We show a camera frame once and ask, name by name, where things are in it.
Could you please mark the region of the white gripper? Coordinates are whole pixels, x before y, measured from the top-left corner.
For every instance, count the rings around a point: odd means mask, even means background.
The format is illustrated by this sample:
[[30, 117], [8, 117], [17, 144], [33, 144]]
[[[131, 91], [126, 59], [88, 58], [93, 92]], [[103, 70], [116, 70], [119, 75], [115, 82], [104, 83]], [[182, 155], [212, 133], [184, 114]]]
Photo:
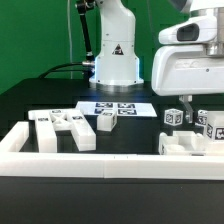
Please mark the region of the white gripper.
[[191, 95], [224, 92], [224, 52], [209, 52], [221, 28], [216, 16], [207, 15], [159, 33], [163, 47], [154, 56], [152, 89], [160, 96], [181, 95], [188, 123], [193, 122]]

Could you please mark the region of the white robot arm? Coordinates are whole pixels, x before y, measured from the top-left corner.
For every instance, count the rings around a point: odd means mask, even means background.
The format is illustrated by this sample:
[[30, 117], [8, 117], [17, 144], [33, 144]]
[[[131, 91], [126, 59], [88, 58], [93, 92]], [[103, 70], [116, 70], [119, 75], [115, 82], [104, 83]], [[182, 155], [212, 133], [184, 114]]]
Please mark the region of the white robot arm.
[[[189, 19], [159, 33], [162, 47], [152, 66], [151, 86], [160, 96], [182, 98], [224, 93], [224, 0], [170, 0]], [[135, 16], [121, 0], [96, 0], [101, 51], [90, 84], [105, 90], [141, 85], [134, 52]]]

